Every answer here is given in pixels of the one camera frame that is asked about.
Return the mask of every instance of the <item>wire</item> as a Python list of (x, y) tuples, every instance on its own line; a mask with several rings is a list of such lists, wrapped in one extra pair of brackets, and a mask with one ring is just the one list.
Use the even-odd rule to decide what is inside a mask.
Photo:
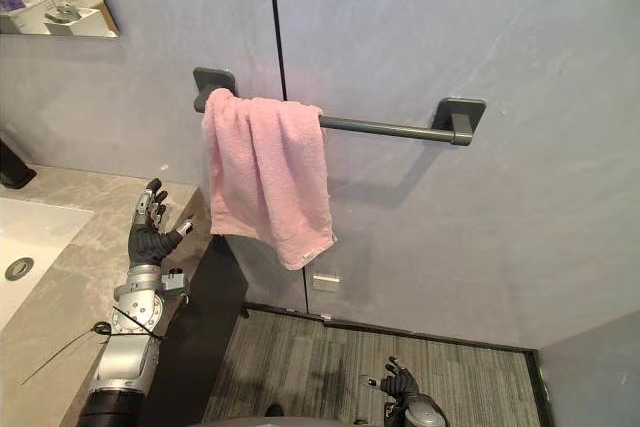
[(138, 322), (136, 319), (134, 319), (133, 317), (129, 316), (129, 314), (127, 314), (126, 312), (122, 311), (121, 309), (119, 309), (118, 307), (116, 307), (115, 305), (113, 306), (113, 308), (115, 310), (117, 310), (118, 312), (120, 312), (122, 315), (124, 315), (127, 319), (129, 319), (131, 322), (133, 322), (134, 324), (138, 325), (139, 327), (141, 327), (143, 330), (145, 330), (146, 332), (144, 333), (122, 333), (122, 334), (113, 334), (111, 333), (111, 324), (109, 324), (109, 322), (104, 322), (104, 321), (100, 321), (100, 322), (96, 322), (93, 327), (91, 327), (89, 330), (87, 330), (86, 332), (82, 332), (81, 334), (77, 335), (76, 337), (74, 337), (73, 339), (71, 339), (69, 342), (67, 342), (66, 344), (64, 344), (64, 346), (62, 346), (61, 348), (59, 348), (56, 353), (54, 353), (51, 357), (49, 357), (40, 367), (38, 367), (35, 371), (33, 371), (33, 373), (27, 377), (26, 379), (24, 379), (20, 385), (24, 385), (27, 382), (29, 382), (32, 378), (34, 378), (36, 376), (36, 374), (38, 372), (40, 372), (42, 369), (44, 369), (47, 365), (49, 365), (49, 363), (55, 359), (58, 355), (60, 355), (62, 352), (64, 352), (67, 348), (69, 348), (73, 343), (77, 342), (78, 340), (80, 340), (82, 337), (84, 337), (85, 335), (87, 335), (89, 332), (95, 332), (98, 335), (106, 335), (108, 337), (113, 337), (116, 335), (150, 335), (151, 337), (153, 337), (154, 339), (158, 339), (158, 340), (164, 340), (165, 337), (159, 336), (154, 334), (153, 332), (151, 332), (149, 329), (147, 329), (144, 325), (142, 325), (140, 322)]
[(151, 337), (153, 337), (154, 339), (158, 339), (158, 340), (164, 340), (165, 337), (162, 337), (160, 335), (156, 335), (153, 332), (151, 332), (149, 329), (147, 329), (143, 324), (141, 324), (140, 322), (138, 322), (136, 319), (134, 319), (133, 317), (131, 317), (129, 314), (127, 314), (124, 310), (119, 309), (118, 307), (116, 307), (115, 305), (113, 306), (113, 308), (120, 312), (122, 315), (124, 315), (127, 319), (129, 319), (131, 322), (133, 322), (134, 324), (136, 324), (138, 327), (140, 327), (141, 329), (145, 330), (147, 332), (148, 335), (150, 335)]
[(86, 332), (81, 333), (80, 335), (77, 335), (76, 337), (74, 337), (72, 340), (70, 340), (69, 342), (67, 342), (63, 347), (61, 347), (60, 349), (58, 349), (58, 351), (53, 354), (51, 357), (49, 357), (40, 367), (38, 367), (29, 377), (27, 377), (26, 379), (24, 379), (20, 385), (24, 385), (27, 382), (29, 382), (33, 377), (35, 377), (35, 375), (40, 372), (42, 369), (44, 369), (49, 362), (51, 362), (53, 359), (55, 359), (58, 355), (60, 355), (67, 347), (69, 347), (71, 344), (73, 344), (74, 342), (80, 340), (82, 337), (84, 337), (85, 335), (87, 335), (89, 332), (95, 332), (95, 328), (96, 325), (94, 325), (92, 328), (90, 328), (89, 330), (87, 330)]

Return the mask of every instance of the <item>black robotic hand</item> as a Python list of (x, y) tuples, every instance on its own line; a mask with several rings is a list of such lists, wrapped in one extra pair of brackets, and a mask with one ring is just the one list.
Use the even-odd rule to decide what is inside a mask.
[(396, 400), (400, 400), (407, 395), (420, 393), (420, 387), (413, 374), (398, 359), (389, 357), (389, 364), (384, 366), (393, 375), (388, 375), (380, 381), (380, 390), (390, 395)]
[(153, 179), (140, 196), (131, 222), (129, 232), (129, 260), (131, 267), (136, 265), (157, 265), (173, 252), (183, 237), (191, 232), (193, 224), (187, 220), (177, 229), (166, 234), (158, 232), (158, 225), (166, 206), (162, 202), (167, 192), (157, 194), (162, 187), (160, 179)]

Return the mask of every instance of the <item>electrical outlet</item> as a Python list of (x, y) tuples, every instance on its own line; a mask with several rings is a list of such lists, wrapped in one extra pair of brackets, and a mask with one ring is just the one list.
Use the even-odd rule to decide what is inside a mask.
[(326, 292), (338, 292), (340, 290), (340, 277), (337, 275), (313, 274), (313, 290)]

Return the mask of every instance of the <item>drain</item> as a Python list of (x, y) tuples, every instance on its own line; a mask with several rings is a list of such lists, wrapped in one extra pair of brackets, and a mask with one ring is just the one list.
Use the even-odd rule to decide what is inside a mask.
[(31, 257), (22, 257), (13, 262), (4, 272), (7, 280), (18, 280), (29, 273), (33, 267), (33, 259)]

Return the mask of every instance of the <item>white sink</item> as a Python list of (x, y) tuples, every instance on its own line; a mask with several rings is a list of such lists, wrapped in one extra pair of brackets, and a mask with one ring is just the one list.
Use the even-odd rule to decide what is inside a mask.
[[(92, 215), (89, 210), (0, 198), (0, 330)], [(33, 259), (30, 270), (26, 260), (8, 272), (24, 258)], [(8, 280), (7, 275), (18, 278)]]

